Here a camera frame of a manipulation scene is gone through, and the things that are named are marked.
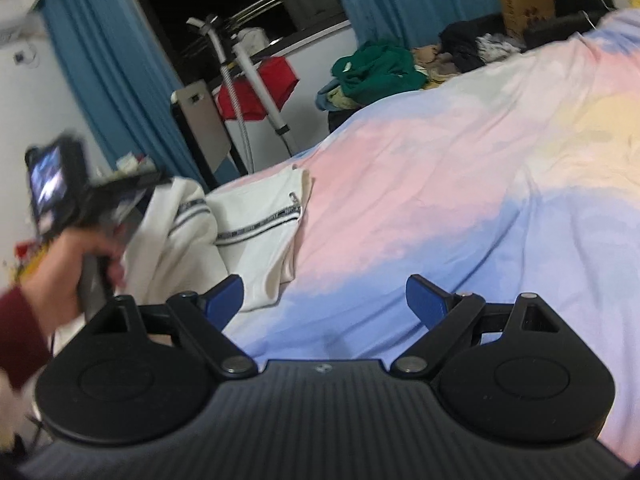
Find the hand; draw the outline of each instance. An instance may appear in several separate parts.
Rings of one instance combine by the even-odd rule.
[[[98,230],[70,228],[52,243],[35,272],[20,284],[45,338],[78,316],[77,288],[82,273],[82,257],[85,254],[108,256],[111,259],[108,269],[111,283],[124,286],[124,269],[120,265],[123,251],[116,240]]]

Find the chair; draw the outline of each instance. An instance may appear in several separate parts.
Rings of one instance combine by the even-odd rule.
[[[171,96],[171,111],[209,189],[220,185],[213,174],[227,155],[240,175],[248,174],[204,81],[175,91]]]

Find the white cloth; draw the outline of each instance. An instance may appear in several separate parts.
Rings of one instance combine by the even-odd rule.
[[[156,190],[127,247],[121,293],[164,303],[238,274],[242,311],[276,303],[280,283],[294,278],[293,241],[310,192],[308,172],[293,166],[207,196],[193,180],[175,178]]]
[[[238,40],[248,56],[258,54],[258,52],[271,44],[271,41],[267,38],[267,33],[263,28],[259,27],[243,28],[238,32]]]
[[[200,185],[185,178],[156,189],[124,256],[122,294],[138,304],[164,303],[184,290],[206,292],[228,276],[204,198]]]
[[[0,452],[13,449],[14,434],[23,422],[28,405],[28,397],[14,391],[6,373],[0,369]]]
[[[307,170],[288,166],[242,187],[207,196],[218,221],[216,244],[230,274],[244,281],[242,312],[278,301],[295,278],[294,238],[311,194]]]
[[[476,39],[478,43],[478,55],[487,64],[495,61],[503,61],[514,54],[519,54],[520,49],[514,46],[507,38],[500,35],[485,34]]]

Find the yellow object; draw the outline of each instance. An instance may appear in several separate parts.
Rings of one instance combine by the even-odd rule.
[[[19,283],[25,276],[33,274],[40,265],[44,256],[49,252],[49,245],[42,246],[36,254],[29,260],[29,262],[23,267],[14,268],[14,283]]]
[[[640,0],[629,0],[629,4],[630,4],[634,9],[640,9]]]
[[[442,83],[439,81],[429,81],[427,84],[425,84],[422,87],[422,90],[433,90],[434,88],[437,88],[439,86],[441,86]]]
[[[356,101],[344,95],[341,86],[331,90],[326,95],[326,98],[336,108],[340,108],[340,110],[357,110],[358,108],[362,108]]]

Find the phone screen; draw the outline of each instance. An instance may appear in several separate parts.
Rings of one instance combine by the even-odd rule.
[[[66,182],[62,171],[60,148],[44,155],[31,170],[31,190],[38,216],[66,194]]]

